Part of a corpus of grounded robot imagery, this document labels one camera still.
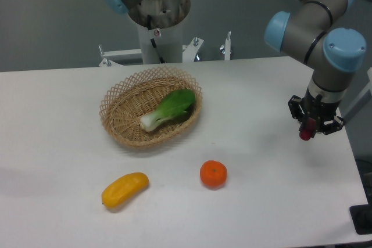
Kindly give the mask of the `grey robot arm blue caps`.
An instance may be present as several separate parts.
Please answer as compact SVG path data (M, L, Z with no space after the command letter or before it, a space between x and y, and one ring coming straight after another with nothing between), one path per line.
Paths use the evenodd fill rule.
M367 43L353 29L331 27L353 1L299 0L302 7L296 13L278 12L266 27L267 45L313 70L305 96L288 101L304 141L338 132L345 124L336 111L363 63Z

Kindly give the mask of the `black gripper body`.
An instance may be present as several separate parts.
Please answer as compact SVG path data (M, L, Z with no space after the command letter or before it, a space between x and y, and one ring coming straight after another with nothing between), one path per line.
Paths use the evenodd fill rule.
M303 110L303 117L300 120L302 124L308 118L316 121L316 132L321 132L321 126L324 122L333 120L336 116L337 102L325 103L323 96L318 94L313 97L309 90L306 91L305 97L302 99L301 104Z

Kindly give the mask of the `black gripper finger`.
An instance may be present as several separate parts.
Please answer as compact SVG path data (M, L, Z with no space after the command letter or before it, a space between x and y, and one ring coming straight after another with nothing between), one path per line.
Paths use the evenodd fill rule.
M291 116L293 119L301 120L303 117L303 111L302 111L302 98L293 95L290 100L288 101L288 107L291 112Z
M334 116L333 120L326 121L321 126L321 133L329 135L340 131L344 127L344 119L340 116Z

